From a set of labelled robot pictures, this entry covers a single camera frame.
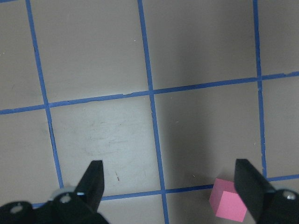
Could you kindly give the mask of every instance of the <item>blue tape line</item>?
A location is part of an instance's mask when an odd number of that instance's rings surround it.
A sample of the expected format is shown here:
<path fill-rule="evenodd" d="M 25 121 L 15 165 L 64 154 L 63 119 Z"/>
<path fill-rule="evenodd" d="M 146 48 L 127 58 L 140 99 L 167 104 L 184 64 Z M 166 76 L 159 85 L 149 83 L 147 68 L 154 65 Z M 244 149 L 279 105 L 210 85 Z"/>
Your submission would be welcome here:
<path fill-rule="evenodd" d="M 258 5 L 257 0 L 253 0 L 253 19 L 254 19 L 254 33 L 256 43 L 256 72 L 257 77 L 262 77 L 261 57 L 260 57 L 260 34 L 258 30 Z"/>
<path fill-rule="evenodd" d="M 286 180 L 295 180 L 295 179 L 299 179 L 299 174 L 267 178 L 268 181 L 286 181 Z"/>
<path fill-rule="evenodd" d="M 1 110 L 0 114 L 21 113 L 21 112 L 26 112 L 26 111 L 41 110 L 44 108 L 45 108 L 45 105 L 26 106 L 26 107 L 20 107 L 20 108 L 15 108 L 15 109 Z"/>
<path fill-rule="evenodd" d="M 263 167 L 263 176 L 267 177 L 265 126 L 264 126 L 264 113 L 263 113 L 263 84 L 262 84 L 262 68 L 261 68 L 261 57 L 260 57 L 260 35 L 258 30 L 257 0 L 253 0 L 253 18 L 254 18 L 254 32 L 255 32 L 255 43 L 256 43 L 256 73 L 258 78 L 257 88 L 258 88 L 258 110 L 259 110 L 259 122 L 260 122 L 262 167 Z"/>
<path fill-rule="evenodd" d="M 51 143 L 52 143 L 53 157 L 54 157 L 56 173 L 57 173 L 57 177 L 58 177 L 58 183 L 59 183 L 59 187 L 63 188 L 64 184 L 63 184 L 63 180 L 62 180 L 62 175 L 61 175 L 61 170 L 60 170 L 60 165 L 59 165 L 59 160 L 58 160 L 58 154 L 57 154 L 57 149 L 56 149 L 56 143 L 55 143 L 55 138 L 54 138 L 54 133 L 53 133 L 51 112 L 50 112 L 50 108 L 49 108 L 49 102 L 47 99 L 45 82 L 43 79 L 43 70 L 42 70 L 41 59 L 40 59 L 39 51 L 38 51 L 36 32 L 35 32 L 35 28 L 34 28 L 30 0 L 26 0 L 26 8 L 27 8 L 28 21 L 29 21 L 29 26 L 30 26 L 30 31 L 31 31 L 32 43 L 33 43 L 34 52 L 35 52 L 38 78 L 39 78 L 39 82 L 41 85 L 43 102 L 45 105 L 45 110 L 46 110 L 46 115 L 47 115 L 47 120 L 48 120 L 48 125 L 49 125 L 49 132 L 50 132 L 50 138 L 51 138 Z"/>
<path fill-rule="evenodd" d="M 102 96 L 102 97 L 74 99 L 74 100 L 68 100 L 68 101 L 60 101 L 60 102 L 55 102 L 55 103 L 49 103 L 49 107 L 83 104 L 83 103 L 88 103 L 88 102 L 92 102 L 92 101 L 105 101 L 105 100 L 140 97 L 140 96 L 147 96 L 147 95 L 149 95 L 149 91 L 133 92 L 133 93 L 126 94 L 126 95 L 117 94 L 117 95 L 109 95 L 109 96 Z"/>
<path fill-rule="evenodd" d="M 122 194 L 122 195 L 111 195 L 111 196 L 104 196 L 102 197 L 102 201 L 109 201 L 109 200 L 117 200 L 123 198 L 132 198 L 132 197 L 143 197 L 143 196 L 151 196 L 151 195 L 166 195 L 172 193 L 183 193 L 187 191 L 197 191 L 197 190 L 206 190 L 212 189 L 213 185 L 201 185 L 201 186 L 194 186 L 194 187 L 187 187 L 187 188 L 178 188 L 178 189 L 166 189 L 162 190 L 154 190 L 154 191 L 146 191 L 146 192 L 138 192 L 138 193 L 131 193 L 131 194 Z M 35 208 L 43 206 L 45 203 L 34 203 L 33 206 Z"/>
<path fill-rule="evenodd" d="M 102 201 L 122 199 L 122 198 L 131 198 L 131 197 L 142 197 L 142 196 L 150 196 L 150 195 L 159 195 L 161 194 L 160 190 L 147 191 L 147 192 L 139 192 L 132 194 L 123 194 L 123 195 L 111 195 L 102 197 Z"/>
<path fill-rule="evenodd" d="M 265 75 L 265 76 L 262 76 L 262 80 L 278 79 L 278 78 L 286 78 L 286 77 L 296 77 L 296 76 L 299 76 L 299 71 L 294 71 L 289 74 L 280 73 L 280 74 L 273 74 L 273 75 Z M 223 86 L 223 85 L 252 83 L 252 82 L 257 82 L 258 80 L 259 80 L 258 78 L 252 77 L 252 78 L 231 79 L 231 80 L 225 80 L 225 81 L 187 85 L 187 86 L 178 86 L 178 87 L 153 90 L 153 94 L 197 90 L 197 89 L 204 89 L 204 88 L 217 87 L 217 86 Z M 126 95 L 116 94 L 116 95 L 108 95 L 108 96 L 101 96 L 101 97 L 59 101 L 59 102 L 49 103 L 49 107 L 51 108 L 51 107 L 58 107 L 58 106 L 83 104 L 83 103 L 88 103 L 88 102 L 92 102 L 92 101 L 105 101 L 105 100 L 140 97 L 140 96 L 147 96 L 147 95 L 150 95 L 150 91 L 133 92 L 133 93 L 126 94 Z M 5 110 L 0 110 L 0 115 L 8 114 L 8 113 L 34 111 L 34 110 L 39 110 L 39 109 L 44 109 L 44 108 L 45 108 L 44 105 L 36 105 L 36 106 L 20 107 L 20 108 L 15 108 L 15 109 L 5 109 Z"/>
<path fill-rule="evenodd" d="M 212 188 L 213 188 L 213 184 L 209 184 L 209 185 L 202 185 L 202 186 L 195 186 L 195 187 L 188 187 L 188 188 L 167 189 L 166 193 L 167 194 L 182 193 L 182 192 L 187 192 L 187 191 L 206 190 L 206 189 L 212 189 Z"/>
<path fill-rule="evenodd" d="M 17 1 L 17 0 L 0 0 L 0 3 L 10 2 L 10 1 Z"/>
<path fill-rule="evenodd" d="M 152 110 L 153 129 L 154 129 L 154 137 L 155 137 L 155 145 L 156 145 L 156 153 L 157 153 L 160 187 L 161 187 L 161 191 L 162 191 L 164 222 L 165 222 L 165 224 L 169 224 L 167 200 L 166 200 L 166 194 L 165 194 L 164 175 L 163 175 L 163 166 L 162 166 L 162 157 L 161 157 L 157 116 L 156 116 L 156 106 L 155 106 L 155 98 L 154 98 L 154 92 L 153 92 L 153 79 L 152 79 L 151 68 L 150 68 L 150 53 L 149 53 L 149 46 L 148 46 L 148 40 L 147 40 L 147 34 L 146 34 L 144 11 L 143 11 L 142 0 L 137 0 L 137 2 L 138 2 L 140 26 L 141 26 L 141 33 L 142 33 L 143 49 L 144 49 L 144 59 L 145 59 L 146 73 L 147 73 L 148 86 L 149 86 L 150 107 Z"/>
<path fill-rule="evenodd" d="M 296 77 L 296 76 L 299 76 L 299 71 L 294 71 L 294 72 L 291 72 L 291 73 L 288 73 L 288 74 L 280 73 L 280 74 L 274 74 L 274 75 L 266 75 L 266 76 L 262 76 L 262 80 Z"/>
<path fill-rule="evenodd" d="M 211 83 L 203 83 L 203 84 L 195 84 L 195 85 L 186 85 L 180 87 L 172 87 L 165 89 L 154 90 L 154 94 L 168 93 L 168 92 L 179 92 L 179 91 L 188 91 L 188 90 L 196 90 L 196 89 L 204 89 L 209 87 L 216 87 L 222 85 L 232 85 L 232 84 L 241 84 L 241 83 L 252 83 L 256 82 L 258 79 L 255 77 L 252 78 L 240 78 L 240 79 L 232 79 L 225 80 L 219 82 L 211 82 Z"/>
<path fill-rule="evenodd" d="M 259 110 L 259 119 L 260 119 L 259 121 L 260 121 L 262 167 L 263 167 L 263 176 L 267 177 L 265 124 L 264 124 L 264 114 L 263 114 L 263 84 L 262 84 L 262 81 L 258 81 L 257 86 L 258 86 L 258 110 Z"/>

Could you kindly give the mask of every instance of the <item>pink cube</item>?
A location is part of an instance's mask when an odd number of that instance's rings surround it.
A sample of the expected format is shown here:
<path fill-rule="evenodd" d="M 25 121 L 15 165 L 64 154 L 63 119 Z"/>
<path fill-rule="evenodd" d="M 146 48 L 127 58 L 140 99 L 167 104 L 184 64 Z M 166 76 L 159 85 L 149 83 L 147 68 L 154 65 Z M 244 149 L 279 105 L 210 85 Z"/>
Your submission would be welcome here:
<path fill-rule="evenodd" d="M 234 182 L 216 178 L 209 202 L 217 217 L 243 222 L 247 208 Z"/>

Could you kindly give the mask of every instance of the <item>grid line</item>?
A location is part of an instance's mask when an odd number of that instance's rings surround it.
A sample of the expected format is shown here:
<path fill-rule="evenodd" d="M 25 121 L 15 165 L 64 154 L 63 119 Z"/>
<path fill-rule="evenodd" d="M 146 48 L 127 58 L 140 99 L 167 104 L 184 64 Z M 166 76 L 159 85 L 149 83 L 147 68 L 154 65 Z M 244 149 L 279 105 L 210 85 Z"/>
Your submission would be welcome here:
<path fill-rule="evenodd" d="M 280 79 L 280 78 L 298 77 L 298 76 L 299 76 L 299 71 L 294 71 L 289 74 L 279 73 L 279 74 L 265 75 L 265 76 L 262 76 L 262 80 L 271 80 L 271 79 Z M 177 86 L 177 87 L 170 87 L 170 88 L 156 89 L 156 90 L 154 89 L 153 94 L 156 95 L 156 94 L 163 94 L 163 93 L 169 93 L 169 92 L 198 90 L 198 89 L 212 88 L 212 87 L 223 86 L 223 85 L 244 84 L 244 83 L 252 83 L 252 82 L 258 82 L 258 81 L 259 81 L 259 79 L 256 77 L 230 79 L 230 80 L 210 82 L 210 83 Z M 130 94 L 105 95 L 105 96 L 98 96 L 98 97 L 91 97 L 91 98 L 72 99 L 72 100 L 53 102 L 53 103 L 49 103 L 49 107 L 52 108 L 52 107 L 59 107 L 59 106 L 84 104 L 84 103 L 89 103 L 89 102 L 93 102 L 93 101 L 106 101 L 106 100 L 113 100 L 113 99 L 123 99 L 123 98 L 132 98 L 132 97 L 149 96 L 149 95 L 150 95 L 150 91 L 132 92 Z M 19 107 L 19 108 L 14 108 L 14 109 L 3 109 L 3 110 L 0 110 L 0 115 L 10 114 L 10 113 L 20 113 L 20 112 L 26 112 L 26 111 L 34 111 L 34 110 L 40 110 L 40 109 L 45 109 L 45 106 L 44 105 L 35 105 L 35 106 Z"/>
<path fill-rule="evenodd" d="M 256 74 L 257 74 L 257 89 L 258 89 L 258 111 L 259 111 L 259 123 L 260 123 L 260 139 L 261 139 L 261 153 L 262 153 L 262 174 L 267 177 L 267 163 L 266 163 L 266 145 L 265 145 L 265 125 L 264 125 L 264 113 L 263 113 L 263 79 L 262 79 L 262 67 L 260 57 L 260 35 L 258 30 L 258 2 L 252 1 L 253 4 L 253 18 L 254 18 L 254 33 L 256 44 Z"/>
<path fill-rule="evenodd" d="M 43 79 L 43 70 L 42 70 L 41 59 L 40 59 L 39 51 L 38 51 L 36 32 L 34 29 L 34 22 L 33 22 L 33 15 L 32 15 L 32 10 L 31 10 L 30 0 L 26 0 L 26 8 L 27 8 L 31 37 L 32 37 L 32 43 L 33 43 L 33 47 L 34 47 L 34 54 L 35 54 L 35 59 L 36 59 L 38 78 L 39 78 L 39 82 L 40 82 L 40 86 L 41 86 L 41 91 L 42 91 L 42 95 L 43 95 L 43 103 L 44 103 L 44 107 L 46 110 L 46 115 L 47 115 L 47 120 L 48 120 L 48 125 L 49 125 L 49 133 L 50 133 L 50 139 L 51 139 L 51 143 L 52 143 L 53 157 L 54 157 L 54 163 L 55 163 L 56 173 L 57 173 L 57 177 L 58 177 L 58 183 L 59 183 L 59 187 L 63 188 L 64 184 L 63 184 L 63 180 L 62 180 L 59 159 L 58 159 L 58 154 L 57 154 L 57 149 L 56 149 L 56 143 L 55 143 L 55 137 L 54 137 L 54 133 L 53 133 L 52 117 L 51 117 L 49 102 L 48 102 L 48 98 L 47 98 L 46 86 L 45 86 L 45 82 Z"/>
<path fill-rule="evenodd" d="M 267 178 L 267 180 L 270 182 L 275 182 L 275 181 L 294 180 L 298 178 L 299 178 L 299 174 L 272 177 L 272 178 Z M 206 189 L 212 189 L 213 186 L 214 186 L 213 184 L 209 184 L 209 185 L 199 185 L 199 186 L 187 187 L 187 188 L 166 189 L 165 194 L 183 193 L 183 192 L 196 191 L 196 190 L 206 190 Z M 152 195 L 160 195 L 160 194 L 162 194 L 161 190 L 145 191 L 145 192 L 138 192 L 138 193 L 122 194 L 122 195 L 111 195 L 111 196 L 102 197 L 102 201 L 118 200 L 118 199 L 132 198 L 132 197 L 152 196 Z M 44 204 L 45 203 L 34 203 L 33 207 L 38 208 Z"/>
<path fill-rule="evenodd" d="M 147 79 L 148 79 L 148 85 L 149 85 L 149 99 L 150 99 L 150 108 L 151 108 L 151 114 L 152 114 L 152 120 L 153 120 L 153 130 L 154 130 L 154 138 L 155 138 L 155 146 L 156 146 L 156 154 L 157 154 L 157 162 L 158 162 L 158 171 L 159 171 L 159 179 L 160 179 L 164 222 L 165 222 L 165 224 L 169 224 L 167 199 L 166 199 L 166 194 L 165 194 L 165 183 L 164 183 L 164 175 L 163 175 L 162 156 L 161 156 L 157 115 L 156 115 L 155 96 L 154 96 L 154 91 L 153 91 L 154 90 L 153 80 L 152 80 L 151 68 L 150 68 L 150 53 L 149 53 L 149 46 L 148 46 L 148 41 L 147 41 L 144 11 L 143 11 L 142 0 L 137 0 L 137 2 L 138 2 L 143 49 L 144 49 L 146 73 L 147 73 Z"/>

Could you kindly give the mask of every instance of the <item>floor tile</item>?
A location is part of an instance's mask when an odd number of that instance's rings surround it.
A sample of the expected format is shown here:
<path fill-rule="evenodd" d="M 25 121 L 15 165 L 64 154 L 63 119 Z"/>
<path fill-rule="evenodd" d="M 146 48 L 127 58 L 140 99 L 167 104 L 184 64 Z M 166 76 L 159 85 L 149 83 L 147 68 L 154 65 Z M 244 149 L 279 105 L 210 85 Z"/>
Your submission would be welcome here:
<path fill-rule="evenodd" d="M 148 89 L 135 0 L 33 0 L 50 102 Z"/>
<path fill-rule="evenodd" d="M 184 193 L 167 194 L 170 224 L 237 224 L 239 222 L 216 217 L 210 204 L 211 190 L 197 190 Z M 247 211 L 244 224 L 255 223 Z"/>
<path fill-rule="evenodd" d="M 160 189 L 149 97 L 51 109 L 65 184 L 103 160 L 104 195 Z"/>
<path fill-rule="evenodd" d="M 299 2 L 258 1 L 263 75 L 299 71 Z"/>
<path fill-rule="evenodd" d="M 0 115 L 0 206 L 41 203 L 59 188 L 44 110 Z"/>
<path fill-rule="evenodd" d="M 102 201 L 99 212 L 112 224 L 164 224 L 161 195 Z"/>
<path fill-rule="evenodd" d="M 0 7 L 0 110 L 43 104 L 25 1 Z"/>
<path fill-rule="evenodd" d="M 144 0 L 155 89 L 256 76 L 252 2 Z"/>
<path fill-rule="evenodd" d="M 263 82 L 268 177 L 299 174 L 298 87 L 298 77 Z"/>
<path fill-rule="evenodd" d="M 156 95 L 166 188 L 233 180 L 235 160 L 261 170 L 256 83 Z"/>

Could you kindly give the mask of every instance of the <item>black plastic part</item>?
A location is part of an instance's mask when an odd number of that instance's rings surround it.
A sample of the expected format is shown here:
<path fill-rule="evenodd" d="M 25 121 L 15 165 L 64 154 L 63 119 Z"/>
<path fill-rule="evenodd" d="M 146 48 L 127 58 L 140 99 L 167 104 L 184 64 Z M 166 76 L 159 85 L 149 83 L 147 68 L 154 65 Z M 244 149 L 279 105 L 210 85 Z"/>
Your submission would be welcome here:
<path fill-rule="evenodd" d="M 283 193 L 292 192 L 295 199 L 287 199 Z M 297 224 L 299 221 L 299 195 L 287 189 L 278 190 L 258 224 Z"/>
<path fill-rule="evenodd" d="M 298 224 L 299 195 L 274 187 L 246 159 L 235 163 L 235 189 L 257 224 Z M 284 192 L 293 198 L 284 196 Z"/>
<path fill-rule="evenodd" d="M 62 197 L 69 197 L 67 203 L 62 203 Z M 108 222 L 91 208 L 74 193 L 64 193 L 57 196 L 52 205 L 52 216 L 58 223 L 62 224 L 108 224 Z"/>
<path fill-rule="evenodd" d="M 93 211 L 97 211 L 104 193 L 102 161 L 92 161 L 74 190 Z"/>
<path fill-rule="evenodd" d="M 15 206 L 21 206 L 22 209 L 12 213 L 11 209 Z M 0 224 L 31 224 L 34 220 L 35 214 L 28 202 L 11 202 L 0 207 Z"/>
<path fill-rule="evenodd" d="M 11 202 L 0 207 L 0 224 L 108 224 L 97 213 L 104 192 L 102 161 L 92 161 L 74 192 L 58 195 L 42 207 L 28 202 Z M 11 212 L 22 206 L 18 212 Z"/>
<path fill-rule="evenodd" d="M 257 222 L 268 208 L 275 189 L 246 159 L 235 163 L 235 189 Z"/>

